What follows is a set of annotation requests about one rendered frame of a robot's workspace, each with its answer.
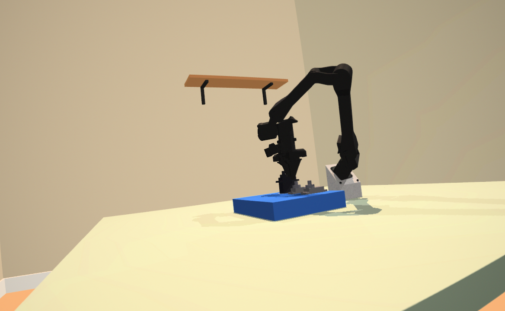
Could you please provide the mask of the black micro servo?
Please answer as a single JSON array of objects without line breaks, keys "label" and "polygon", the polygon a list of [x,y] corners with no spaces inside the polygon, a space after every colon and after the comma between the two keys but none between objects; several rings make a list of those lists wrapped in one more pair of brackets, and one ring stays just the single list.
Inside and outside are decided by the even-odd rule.
[{"label": "black micro servo", "polygon": [[282,171],[282,174],[280,175],[280,178],[276,183],[279,183],[279,191],[280,194],[287,194],[288,192],[291,192],[291,189],[293,188],[293,185],[295,181],[300,181],[299,179],[292,180],[291,177],[288,177],[288,175],[285,174],[285,171]]}]

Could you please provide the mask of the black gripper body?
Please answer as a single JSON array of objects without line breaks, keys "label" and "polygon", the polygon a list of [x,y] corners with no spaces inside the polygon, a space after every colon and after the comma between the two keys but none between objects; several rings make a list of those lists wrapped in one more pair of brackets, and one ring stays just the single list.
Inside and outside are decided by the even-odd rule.
[{"label": "black gripper body", "polygon": [[292,159],[300,159],[300,157],[306,157],[306,150],[304,149],[296,149],[295,141],[297,138],[294,135],[289,136],[279,136],[277,142],[280,143],[280,140],[283,142],[285,153],[275,154],[273,157],[274,162],[282,162]]}]

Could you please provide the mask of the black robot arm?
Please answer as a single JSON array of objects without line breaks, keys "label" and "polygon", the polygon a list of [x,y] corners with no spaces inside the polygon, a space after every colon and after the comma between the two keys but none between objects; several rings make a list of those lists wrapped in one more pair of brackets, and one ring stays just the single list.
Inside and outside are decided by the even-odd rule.
[{"label": "black robot arm", "polygon": [[[284,118],[291,110],[292,106],[315,84],[321,83],[333,86],[338,96],[338,108],[341,120],[341,134],[337,140],[338,153],[341,159],[337,166],[330,167],[330,170],[339,177],[340,180],[351,178],[351,171],[358,167],[359,150],[358,141],[353,131],[351,85],[352,67],[341,63],[337,66],[322,68],[312,68],[302,81],[283,99],[278,101],[269,111],[269,122],[259,123],[258,138],[260,140],[275,139],[277,136],[294,135],[293,123],[297,120],[290,116]],[[267,157],[276,153],[285,153],[283,142],[269,144],[264,149]]]}]

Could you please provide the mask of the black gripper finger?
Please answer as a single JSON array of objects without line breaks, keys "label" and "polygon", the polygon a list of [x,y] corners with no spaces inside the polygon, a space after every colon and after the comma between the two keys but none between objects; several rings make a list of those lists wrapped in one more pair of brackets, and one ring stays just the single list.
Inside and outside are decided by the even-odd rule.
[{"label": "black gripper finger", "polygon": [[290,177],[290,172],[289,172],[289,168],[288,168],[288,165],[282,161],[282,162],[278,162],[279,165],[282,165],[284,171],[285,171],[285,174],[288,175],[288,177]]},{"label": "black gripper finger", "polygon": [[297,174],[297,171],[298,171],[301,161],[302,161],[302,158],[284,161],[288,165],[290,176],[291,176],[292,180],[294,180],[296,177],[296,174]]}]

